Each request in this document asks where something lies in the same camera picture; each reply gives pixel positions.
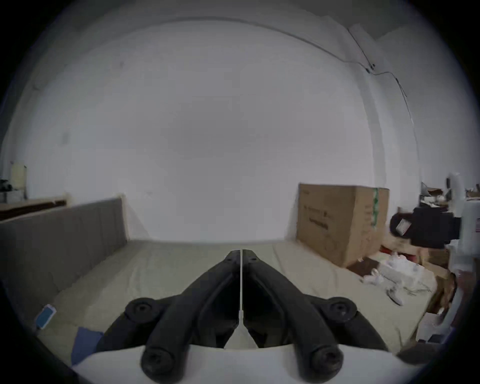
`white wall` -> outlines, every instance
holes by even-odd
[[[473,187],[480,181],[479,109],[453,53],[423,20],[377,42],[408,97],[422,180],[444,188],[448,173],[456,171]]]
[[[31,197],[123,192],[133,237],[292,233],[299,182],[374,185],[348,64],[227,22],[150,27],[95,48],[36,97],[16,137]]]

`screw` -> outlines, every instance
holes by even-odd
[[[329,375],[336,373],[343,363],[343,353],[338,347],[320,347],[311,357],[312,369],[317,373]]]
[[[163,349],[146,349],[142,356],[142,368],[149,376],[162,375],[173,369],[173,358]]]

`gray sofa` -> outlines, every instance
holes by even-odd
[[[0,223],[0,278],[27,327],[42,308],[127,243],[120,197]]]

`clutter pile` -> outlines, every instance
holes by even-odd
[[[416,340],[443,343],[477,279],[480,186],[466,189],[459,174],[449,175],[445,190],[422,184],[418,207],[399,208],[384,229],[388,196],[382,188],[301,184],[297,240],[381,287],[399,306],[405,293],[432,292],[422,277],[433,273],[437,288]]]

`brown box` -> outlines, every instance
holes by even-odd
[[[300,184],[297,240],[346,267],[380,249],[389,190]]]
[[[420,264],[425,269],[432,271],[435,276],[442,279],[448,279],[450,272],[448,271],[448,250],[434,250],[429,248],[420,248],[418,255],[420,256]]]

